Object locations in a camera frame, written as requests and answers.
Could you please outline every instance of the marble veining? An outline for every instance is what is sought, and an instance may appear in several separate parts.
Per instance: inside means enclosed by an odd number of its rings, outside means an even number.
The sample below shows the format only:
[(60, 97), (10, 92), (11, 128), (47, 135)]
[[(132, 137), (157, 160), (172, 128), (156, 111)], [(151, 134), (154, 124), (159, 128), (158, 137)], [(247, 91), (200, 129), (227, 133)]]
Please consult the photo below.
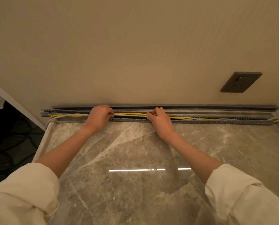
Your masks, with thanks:
[[(57, 124), (47, 150), (83, 123)], [(279, 128), (174, 124), (200, 150), (254, 176), (279, 197)], [(110, 122), (60, 178), (48, 224), (215, 224), (204, 185), (151, 123)], [(155, 169), (109, 172), (109, 170)]]

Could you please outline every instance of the white sleeve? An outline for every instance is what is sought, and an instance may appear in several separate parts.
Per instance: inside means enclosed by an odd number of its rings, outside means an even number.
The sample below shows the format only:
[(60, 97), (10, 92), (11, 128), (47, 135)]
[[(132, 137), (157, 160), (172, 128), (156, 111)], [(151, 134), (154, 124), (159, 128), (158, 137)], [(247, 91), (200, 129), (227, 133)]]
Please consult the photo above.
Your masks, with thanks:
[(57, 209), (59, 181), (40, 163), (22, 166), (0, 182), (0, 224), (46, 224)]
[(279, 198), (229, 164), (212, 172), (205, 193), (223, 223), (279, 224)]

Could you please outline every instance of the hand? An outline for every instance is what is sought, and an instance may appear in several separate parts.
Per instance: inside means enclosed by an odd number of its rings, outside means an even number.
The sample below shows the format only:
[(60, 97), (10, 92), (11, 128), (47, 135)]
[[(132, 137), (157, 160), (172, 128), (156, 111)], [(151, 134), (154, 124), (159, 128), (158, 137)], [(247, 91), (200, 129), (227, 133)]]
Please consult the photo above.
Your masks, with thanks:
[(114, 111), (108, 105), (95, 106), (89, 113), (84, 127), (89, 130), (91, 134), (95, 134), (106, 126), (109, 119), (114, 117), (114, 114)]
[(153, 127), (161, 139), (168, 142), (175, 134), (171, 119), (164, 109), (156, 107), (152, 114), (147, 112), (148, 119), (152, 122)]

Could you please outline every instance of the marble countertop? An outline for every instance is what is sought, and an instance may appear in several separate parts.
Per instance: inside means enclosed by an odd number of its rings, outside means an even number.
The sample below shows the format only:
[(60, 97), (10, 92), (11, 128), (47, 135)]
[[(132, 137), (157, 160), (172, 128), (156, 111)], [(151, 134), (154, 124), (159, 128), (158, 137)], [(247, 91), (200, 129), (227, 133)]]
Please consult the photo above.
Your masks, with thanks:
[[(46, 152), (81, 125), (57, 124)], [(259, 179), (279, 197), (277, 125), (174, 127), (186, 141)], [(48, 224), (214, 224), (204, 191), (151, 123), (110, 122), (88, 140), (61, 176), (59, 208)]]

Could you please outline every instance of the left hand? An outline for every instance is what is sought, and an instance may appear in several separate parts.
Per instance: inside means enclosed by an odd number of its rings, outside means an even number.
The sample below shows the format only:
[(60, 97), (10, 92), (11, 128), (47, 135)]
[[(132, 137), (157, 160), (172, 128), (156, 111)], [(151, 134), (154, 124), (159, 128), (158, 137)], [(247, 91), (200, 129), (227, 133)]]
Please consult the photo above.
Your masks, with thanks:
[(92, 134), (99, 132), (114, 117), (114, 111), (108, 105), (95, 106), (89, 113), (89, 117), (84, 125)]

